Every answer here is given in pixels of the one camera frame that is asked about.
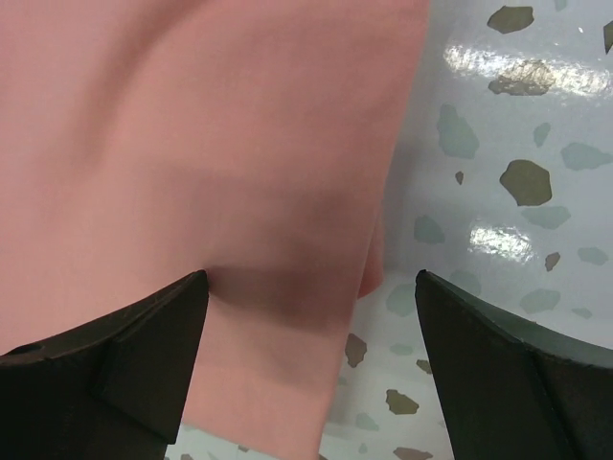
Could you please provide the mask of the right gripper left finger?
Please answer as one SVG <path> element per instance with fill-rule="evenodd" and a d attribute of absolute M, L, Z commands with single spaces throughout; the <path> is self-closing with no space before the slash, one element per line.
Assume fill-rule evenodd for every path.
<path fill-rule="evenodd" d="M 2 355 L 2 458 L 164 458 L 178 436 L 208 301 L 207 274 L 196 271 Z"/>

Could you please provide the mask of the pink t shirt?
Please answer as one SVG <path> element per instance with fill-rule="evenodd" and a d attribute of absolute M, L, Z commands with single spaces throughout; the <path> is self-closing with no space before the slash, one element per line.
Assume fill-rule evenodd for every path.
<path fill-rule="evenodd" d="M 425 1 L 5 1 L 1 347 L 198 269 L 188 424 L 318 455 Z"/>

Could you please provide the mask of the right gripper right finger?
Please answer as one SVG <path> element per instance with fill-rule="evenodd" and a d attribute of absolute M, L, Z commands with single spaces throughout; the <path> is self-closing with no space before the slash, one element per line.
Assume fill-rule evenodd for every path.
<path fill-rule="evenodd" d="M 612 457 L 612 352 L 422 270 L 421 334 L 455 458 Z"/>

